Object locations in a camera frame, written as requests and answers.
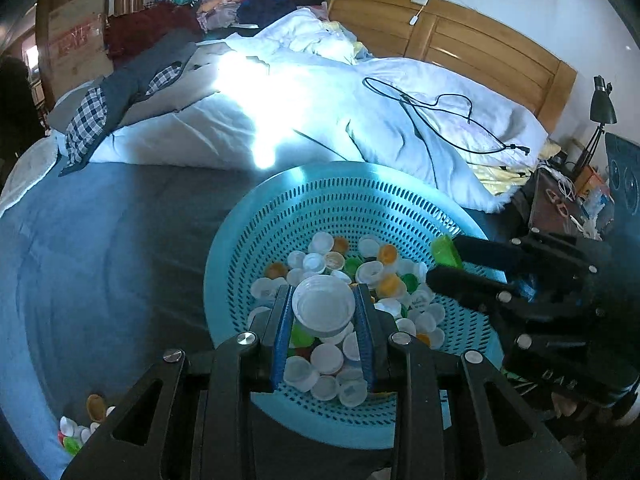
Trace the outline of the green bottle cap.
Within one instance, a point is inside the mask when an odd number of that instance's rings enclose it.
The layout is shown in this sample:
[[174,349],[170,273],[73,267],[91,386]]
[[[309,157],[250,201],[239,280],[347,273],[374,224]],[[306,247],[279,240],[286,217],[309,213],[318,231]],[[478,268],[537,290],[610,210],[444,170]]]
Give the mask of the green bottle cap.
[[454,246],[454,240],[449,235],[441,235],[431,241],[431,254],[439,266],[462,269],[463,263]]

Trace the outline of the large white lid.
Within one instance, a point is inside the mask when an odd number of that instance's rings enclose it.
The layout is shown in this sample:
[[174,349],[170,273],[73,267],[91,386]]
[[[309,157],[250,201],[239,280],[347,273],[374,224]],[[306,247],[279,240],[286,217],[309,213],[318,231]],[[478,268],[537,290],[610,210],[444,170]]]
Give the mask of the large white lid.
[[293,292],[295,318],[317,337],[341,333],[355,313],[355,298],[349,284],[331,275],[314,275]]

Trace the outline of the black desk lamp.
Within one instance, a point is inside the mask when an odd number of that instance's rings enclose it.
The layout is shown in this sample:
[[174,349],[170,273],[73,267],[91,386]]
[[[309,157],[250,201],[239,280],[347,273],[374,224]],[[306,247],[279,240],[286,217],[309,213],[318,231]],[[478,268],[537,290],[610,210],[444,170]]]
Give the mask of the black desk lamp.
[[570,177],[576,180],[592,161],[596,154],[601,136],[604,133],[606,125],[614,125],[617,122],[614,105],[611,101],[611,93],[613,86],[607,82],[602,76],[594,76],[594,90],[590,104],[590,120],[597,125],[596,130],[590,136],[587,145],[582,149],[577,162],[573,167]]

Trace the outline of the blue grey bed blanket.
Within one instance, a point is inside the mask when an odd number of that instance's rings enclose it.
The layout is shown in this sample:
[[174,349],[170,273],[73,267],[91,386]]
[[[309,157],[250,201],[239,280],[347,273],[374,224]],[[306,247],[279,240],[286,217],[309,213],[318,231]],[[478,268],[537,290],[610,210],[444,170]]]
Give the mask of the blue grey bed blanket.
[[258,170],[64,159],[1,217],[1,473],[57,479],[62,416],[120,397],[169,348],[212,344],[206,258]]

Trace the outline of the white duvet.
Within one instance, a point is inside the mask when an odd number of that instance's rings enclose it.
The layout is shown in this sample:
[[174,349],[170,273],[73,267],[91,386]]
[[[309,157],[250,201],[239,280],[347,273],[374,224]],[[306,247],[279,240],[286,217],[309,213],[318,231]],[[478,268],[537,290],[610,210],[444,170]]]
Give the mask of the white duvet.
[[300,10],[254,37],[233,35],[214,93],[123,126],[95,162],[280,171],[373,162],[411,174],[457,204],[495,212],[478,166],[532,169],[547,135],[524,106],[433,64],[358,58],[347,32]]

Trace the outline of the wooden headboard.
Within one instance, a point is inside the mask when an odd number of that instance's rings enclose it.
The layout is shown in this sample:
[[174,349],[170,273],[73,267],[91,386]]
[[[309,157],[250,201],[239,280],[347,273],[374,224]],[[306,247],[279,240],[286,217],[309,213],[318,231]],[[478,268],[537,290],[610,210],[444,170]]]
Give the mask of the wooden headboard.
[[379,58],[445,67],[525,106],[548,133],[570,99],[577,72],[505,24],[447,0],[331,0],[338,21]]

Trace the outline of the plaid and denim clothing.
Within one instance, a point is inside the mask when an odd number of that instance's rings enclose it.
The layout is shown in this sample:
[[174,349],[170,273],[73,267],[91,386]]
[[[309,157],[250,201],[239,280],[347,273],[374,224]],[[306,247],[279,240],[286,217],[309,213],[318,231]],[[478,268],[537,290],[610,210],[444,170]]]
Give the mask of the plaid and denim clothing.
[[230,51],[222,41],[198,46],[192,30],[174,29],[82,96],[65,99],[53,113],[55,128],[65,133],[61,174],[84,169],[115,130],[180,112],[213,94],[218,64]]

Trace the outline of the pile of clothes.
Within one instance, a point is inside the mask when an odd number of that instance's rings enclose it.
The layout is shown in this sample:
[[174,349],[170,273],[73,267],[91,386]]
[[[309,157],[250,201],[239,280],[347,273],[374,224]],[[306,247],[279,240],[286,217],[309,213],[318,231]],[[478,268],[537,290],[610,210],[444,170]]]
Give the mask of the pile of clothes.
[[151,0],[139,10],[106,21],[107,56],[116,67],[156,44],[174,29],[190,29],[215,39],[234,32],[254,35],[301,6],[321,8],[326,0],[193,0],[177,6]]

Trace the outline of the cardboard box red print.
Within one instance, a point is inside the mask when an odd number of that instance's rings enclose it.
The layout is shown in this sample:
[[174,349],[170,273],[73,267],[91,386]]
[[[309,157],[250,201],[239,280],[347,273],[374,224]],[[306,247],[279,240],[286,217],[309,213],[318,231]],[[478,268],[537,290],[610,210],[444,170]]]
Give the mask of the cardboard box red print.
[[113,73],[104,42],[108,0],[72,0],[49,14],[50,84],[57,101],[67,91]]

